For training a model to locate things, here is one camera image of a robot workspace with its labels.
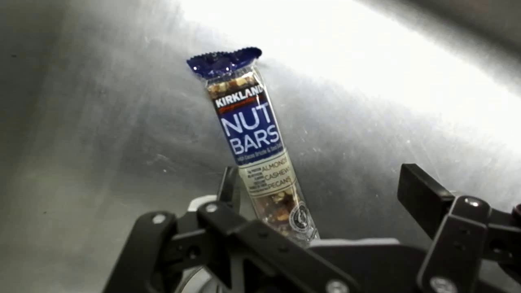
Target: nut bar wrapper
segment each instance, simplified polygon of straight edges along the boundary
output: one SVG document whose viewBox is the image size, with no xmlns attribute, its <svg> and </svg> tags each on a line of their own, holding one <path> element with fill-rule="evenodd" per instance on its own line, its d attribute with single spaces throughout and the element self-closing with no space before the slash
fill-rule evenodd
<svg viewBox="0 0 521 293">
<path fill-rule="evenodd" d="M 255 61 L 258 48 L 193 57 L 257 217 L 300 243 L 318 238 Z"/>
</svg>

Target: nut bar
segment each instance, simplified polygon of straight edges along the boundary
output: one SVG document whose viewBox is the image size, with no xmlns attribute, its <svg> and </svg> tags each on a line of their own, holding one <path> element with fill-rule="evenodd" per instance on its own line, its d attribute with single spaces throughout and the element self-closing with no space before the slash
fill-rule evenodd
<svg viewBox="0 0 521 293">
<path fill-rule="evenodd" d="M 255 61 L 257 48 L 187 61 L 206 81 L 257 217 L 297 242 L 318 238 Z"/>
</svg>

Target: robotic arm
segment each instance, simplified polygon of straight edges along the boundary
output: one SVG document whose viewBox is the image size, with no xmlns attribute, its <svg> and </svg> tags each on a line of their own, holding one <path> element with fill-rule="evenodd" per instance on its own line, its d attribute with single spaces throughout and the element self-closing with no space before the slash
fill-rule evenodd
<svg viewBox="0 0 521 293">
<path fill-rule="evenodd" d="M 481 259 L 521 275 L 521 204 L 512 214 L 455 197 L 415 164 L 402 165 L 398 198 L 433 239 L 428 251 L 398 243 L 302 248 L 260 220 L 240 216 L 227 168 L 218 200 L 176 218 L 136 221 L 104 293 L 168 293 L 204 266 L 231 292 L 500 293 L 478 279 Z"/>
</svg>

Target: blue label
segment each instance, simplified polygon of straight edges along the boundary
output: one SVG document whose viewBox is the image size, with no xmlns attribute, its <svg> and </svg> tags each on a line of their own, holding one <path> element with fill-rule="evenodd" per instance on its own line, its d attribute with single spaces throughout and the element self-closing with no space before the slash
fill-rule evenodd
<svg viewBox="0 0 521 293">
<path fill-rule="evenodd" d="M 254 163 L 283 151 L 271 105 L 259 85 L 215 100 L 215 108 L 238 165 Z"/>
</svg>

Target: round seal logo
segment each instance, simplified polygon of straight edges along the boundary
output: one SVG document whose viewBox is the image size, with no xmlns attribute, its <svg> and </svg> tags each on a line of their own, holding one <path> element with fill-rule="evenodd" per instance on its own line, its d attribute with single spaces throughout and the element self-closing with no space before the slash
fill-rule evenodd
<svg viewBox="0 0 521 293">
<path fill-rule="evenodd" d="M 310 216 L 303 202 L 299 202 L 290 213 L 290 226 L 293 230 L 305 233 L 311 227 Z"/>
</svg>

